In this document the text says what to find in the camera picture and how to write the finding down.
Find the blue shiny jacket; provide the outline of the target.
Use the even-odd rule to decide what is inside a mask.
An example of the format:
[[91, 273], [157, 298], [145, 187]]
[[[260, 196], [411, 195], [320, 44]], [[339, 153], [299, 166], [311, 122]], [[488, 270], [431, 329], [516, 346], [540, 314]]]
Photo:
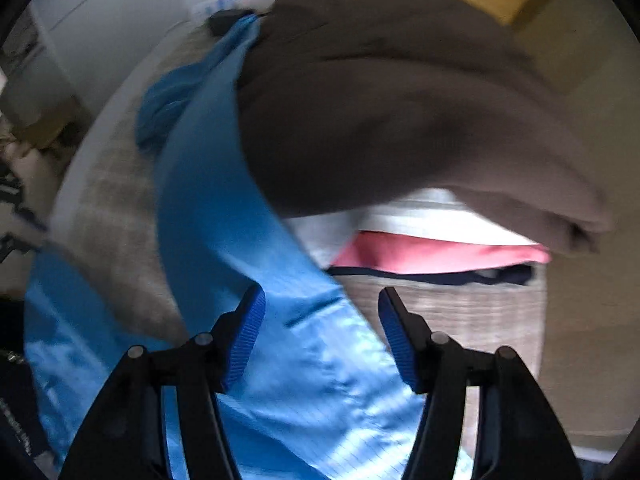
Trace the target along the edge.
[[[235, 81], [258, 32], [258, 18], [241, 18], [202, 62], [167, 74], [143, 99], [136, 136], [156, 156], [162, 268], [190, 336], [250, 286], [266, 293], [255, 348], [239, 354], [247, 370], [221, 399], [243, 479], [400, 479], [424, 399], [245, 165]], [[134, 340], [53, 249], [35, 258], [27, 307], [40, 417], [64, 471], [81, 419]]]

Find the pink folded garment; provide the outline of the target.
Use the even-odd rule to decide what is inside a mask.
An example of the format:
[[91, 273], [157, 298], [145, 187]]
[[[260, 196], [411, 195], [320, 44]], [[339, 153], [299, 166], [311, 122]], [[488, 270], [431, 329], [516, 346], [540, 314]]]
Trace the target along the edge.
[[393, 274], [444, 274], [547, 264], [540, 245], [480, 245], [385, 232], [360, 232], [332, 261], [337, 268], [367, 268]]

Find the navy folded garment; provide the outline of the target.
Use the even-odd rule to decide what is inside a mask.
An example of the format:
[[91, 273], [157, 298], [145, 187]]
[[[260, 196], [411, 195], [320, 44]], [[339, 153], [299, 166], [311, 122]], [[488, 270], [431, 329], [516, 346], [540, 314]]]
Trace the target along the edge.
[[357, 268], [356, 266], [331, 266], [326, 273], [332, 276], [370, 276], [371, 278], [385, 278], [386, 280], [403, 280], [440, 286], [462, 286], [482, 284], [495, 286], [510, 284], [526, 286], [534, 277], [535, 269], [531, 264], [521, 263], [498, 269], [482, 269], [449, 273], [409, 273], [399, 274], [374, 270], [371, 268]]

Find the white folded garment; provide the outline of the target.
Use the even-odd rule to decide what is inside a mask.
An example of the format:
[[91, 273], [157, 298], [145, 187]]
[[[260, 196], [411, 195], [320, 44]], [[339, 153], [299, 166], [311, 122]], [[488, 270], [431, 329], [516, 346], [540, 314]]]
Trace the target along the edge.
[[539, 245], [477, 214], [442, 188], [367, 208], [289, 218], [284, 224], [323, 269], [364, 231], [466, 244]]

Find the plaid woven table cloth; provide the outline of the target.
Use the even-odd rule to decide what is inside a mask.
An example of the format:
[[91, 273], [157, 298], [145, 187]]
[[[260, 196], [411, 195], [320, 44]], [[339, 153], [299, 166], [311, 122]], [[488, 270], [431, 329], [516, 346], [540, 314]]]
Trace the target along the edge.
[[[157, 255], [152, 162], [134, 142], [145, 92], [163, 74], [198, 62], [214, 45], [204, 27], [181, 24], [141, 61], [107, 102], [80, 144], [58, 191], [50, 240], [61, 248], [126, 334], [168, 344], [186, 340], [181, 315]], [[337, 275], [372, 330], [378, 293], [396, 288], [407, 309], [465, 348], [513, 347], [532, 374], [540, 369], [547, 307], [546, 271], [537, 264], [525, 286], [439, 286], [367, 275]]]

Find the brown folded garment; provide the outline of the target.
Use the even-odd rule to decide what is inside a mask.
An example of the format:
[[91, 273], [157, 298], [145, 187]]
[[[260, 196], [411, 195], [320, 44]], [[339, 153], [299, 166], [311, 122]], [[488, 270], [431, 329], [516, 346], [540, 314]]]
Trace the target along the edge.
[[611, 229], [558, 95], [462, 0], [277, 0], [236, 91], [247, 165], [285, 217], [443, 188], [555, 252]]

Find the white power strip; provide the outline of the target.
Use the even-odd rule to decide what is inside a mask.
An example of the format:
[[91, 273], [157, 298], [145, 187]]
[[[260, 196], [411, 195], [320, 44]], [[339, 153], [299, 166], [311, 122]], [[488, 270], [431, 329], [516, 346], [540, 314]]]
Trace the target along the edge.
[[190, 20], [195, 25], [201, 25], [217, 12], [248, 9], [253, 3], [254, 0], [203, 0], [192, 6]]

